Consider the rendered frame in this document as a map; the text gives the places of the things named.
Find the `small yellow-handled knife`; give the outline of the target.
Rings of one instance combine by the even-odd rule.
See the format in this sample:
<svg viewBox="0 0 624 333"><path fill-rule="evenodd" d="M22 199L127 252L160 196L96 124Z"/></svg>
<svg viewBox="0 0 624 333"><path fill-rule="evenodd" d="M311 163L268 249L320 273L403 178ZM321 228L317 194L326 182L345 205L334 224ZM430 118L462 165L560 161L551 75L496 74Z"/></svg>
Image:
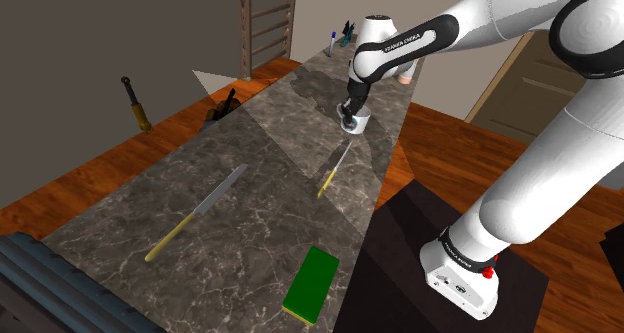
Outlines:
<svg viewBox="0 0 624 333"><path fill-rule="evenodd" d="M331 181L333 180L335 174L337 173L341 163L343 162L343 160L345 159L347 153L349 152L351 146L353 144L353 140L351 140L349 142L349 144L347 145L345 151L343 152L343 154L341 155L340 159L338 160L338 162L336 163L336 165L334 166L334 168L331 170L330 174L328 175L328 177L326 178L326 180L324 181L322 187L319 189L318 193L317 193L317 199L320 199L321 196L324 194L324 192L326 191L326 189L328 188L329 184L331 183Z"/></svg>

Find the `teal and black figure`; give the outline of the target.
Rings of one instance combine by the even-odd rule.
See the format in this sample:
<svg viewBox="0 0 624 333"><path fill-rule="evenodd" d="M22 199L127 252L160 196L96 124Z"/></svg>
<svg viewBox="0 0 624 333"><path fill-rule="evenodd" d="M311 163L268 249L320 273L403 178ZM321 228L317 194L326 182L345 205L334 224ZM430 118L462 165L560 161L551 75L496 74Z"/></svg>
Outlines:
<svg viewBox="0 0 624 333"><path fill-rule="evenodd" d="M347 21L345 23L344 28L342 30L343 38L339 43L340 47L345 47L351 42L354 29L355 29L355 23L351 23L350 21Z"/></svg>

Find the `dark robot stand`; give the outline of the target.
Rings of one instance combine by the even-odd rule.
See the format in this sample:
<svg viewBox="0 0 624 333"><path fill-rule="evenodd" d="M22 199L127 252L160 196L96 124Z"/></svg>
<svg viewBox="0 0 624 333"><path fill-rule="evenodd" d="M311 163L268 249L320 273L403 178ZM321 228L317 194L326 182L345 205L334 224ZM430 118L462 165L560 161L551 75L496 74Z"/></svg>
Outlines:
<svg viewBox="0 0 624 333"><path fill-rule="evenodd" d="M459 216L416 180L376 210L333 333L534 333L549 279L509 249L495 268L498 303L482 321L426 284L420 248Z"/></svg>

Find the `wooden ladder-back chair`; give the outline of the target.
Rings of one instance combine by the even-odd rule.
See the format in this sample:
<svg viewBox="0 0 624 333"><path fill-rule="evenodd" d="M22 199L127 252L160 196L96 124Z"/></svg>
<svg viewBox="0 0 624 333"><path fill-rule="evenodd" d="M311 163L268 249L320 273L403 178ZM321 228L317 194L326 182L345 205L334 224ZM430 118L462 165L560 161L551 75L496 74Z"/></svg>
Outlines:
<svg viewBox="0 0 624 333"><path fill-rule="evenodd" d="M292 38L296 0L284 0L282 4L258 11L252 10L253 0L237 0L239 36L240 36L240 77L250 82L253 72L277 58L291 58ZM253 21L261 17L282 13L283 19L257 30L253 29ZM274 31L281 35L261 46L255 46L253 40ZM268 59L254 63L253 58L266 50L278 46L279 50Z"/></svg>

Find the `black and yellow pump bottle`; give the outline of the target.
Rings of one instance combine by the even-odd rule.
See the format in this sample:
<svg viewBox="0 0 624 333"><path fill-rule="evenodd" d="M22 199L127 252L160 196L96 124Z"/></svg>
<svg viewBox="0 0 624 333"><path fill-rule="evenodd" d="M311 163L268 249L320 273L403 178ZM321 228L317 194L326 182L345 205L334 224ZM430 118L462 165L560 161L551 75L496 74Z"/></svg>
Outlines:
<svg viewBox="0 0 624 333"><path fill-rule="evenodd" d="M125 90L129 96L129 99L131 101L131 108L133 110L133 113L137 119L138 125L140 127L140 129L145 133L145 134L150 134L153 130L152 128L152 124L149 122L146 113L142 107L142 105L138 102L136 94L133 90L133 87L131 85L131 81L128 77L123 76L121 78L121 82L125 87Z"/></svg>

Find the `blue-grey ribbed furniture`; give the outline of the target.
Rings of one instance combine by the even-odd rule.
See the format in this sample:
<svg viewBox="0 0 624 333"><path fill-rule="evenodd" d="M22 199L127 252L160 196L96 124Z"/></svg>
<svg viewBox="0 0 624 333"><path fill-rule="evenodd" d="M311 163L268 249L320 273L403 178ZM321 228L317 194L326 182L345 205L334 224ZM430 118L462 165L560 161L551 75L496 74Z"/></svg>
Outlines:
<svg viewBox="0 0 624 333"><path fill-rule="evenodd" d="M112 291L32 236L0 236L0 306L28 308L19 319L48 333L167 333Z"/></svg>

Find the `beige panelled door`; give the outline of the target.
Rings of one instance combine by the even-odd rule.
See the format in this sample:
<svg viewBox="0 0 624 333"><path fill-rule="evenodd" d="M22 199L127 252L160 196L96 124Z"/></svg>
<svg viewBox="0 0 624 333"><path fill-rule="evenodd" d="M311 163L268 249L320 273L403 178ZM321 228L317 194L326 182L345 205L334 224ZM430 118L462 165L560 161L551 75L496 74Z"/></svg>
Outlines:
<svg viewBox="0 0 624 333"><path fill-rule="evenodd" d="M545 30L521 37L465 121L526 144L567 105L585 79L552 52Z"/></svg>

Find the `large yellow-handled knife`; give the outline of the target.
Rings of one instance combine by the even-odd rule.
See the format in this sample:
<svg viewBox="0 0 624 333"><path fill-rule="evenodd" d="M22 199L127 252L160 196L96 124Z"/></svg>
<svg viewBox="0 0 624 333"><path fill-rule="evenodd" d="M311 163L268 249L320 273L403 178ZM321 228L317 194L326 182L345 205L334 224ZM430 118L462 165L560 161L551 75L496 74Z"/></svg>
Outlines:
<svg viewBox="0 0 624 333"><path fill-rule="evenodd" d="M241 164L232 171L190 214L178 223L147 253L144 260L146 262L153 261L163 248L174 239L195 216L206 213L229 190L247 167L247 164Z"/></svg>

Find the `green and yellow sponge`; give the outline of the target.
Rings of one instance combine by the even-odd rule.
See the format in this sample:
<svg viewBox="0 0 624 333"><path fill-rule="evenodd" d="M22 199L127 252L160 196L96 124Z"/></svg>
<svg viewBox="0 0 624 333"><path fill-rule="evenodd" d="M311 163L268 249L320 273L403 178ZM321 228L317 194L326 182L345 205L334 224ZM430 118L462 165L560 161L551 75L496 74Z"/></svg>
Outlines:
<svg viewBox="0 0 624 333"><path fill-rule="evenodd" d="M326 300L340 260L312 246L301 264L283 302L282 309L313 326Z"/></svg>

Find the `white cup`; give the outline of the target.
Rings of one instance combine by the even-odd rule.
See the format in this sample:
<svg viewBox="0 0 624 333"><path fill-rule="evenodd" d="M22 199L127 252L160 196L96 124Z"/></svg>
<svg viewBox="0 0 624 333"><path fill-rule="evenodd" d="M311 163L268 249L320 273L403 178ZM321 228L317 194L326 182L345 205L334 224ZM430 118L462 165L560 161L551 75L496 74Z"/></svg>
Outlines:
<svg viewBox="0 0 624 333"><path fill-rule="evenodd" d="M352 123L353 123L353 127L349 128L344 124L343 118L344 118L344 114L342 112L342 104L339 103L337 105L337 114L339 115L339 121L340 121L340 126L341 128L350 134L353 135L360 135L364 132L366 125L368 124L368 121L371 117L371 110L364 105L353 117L352 117Z"/></svg>

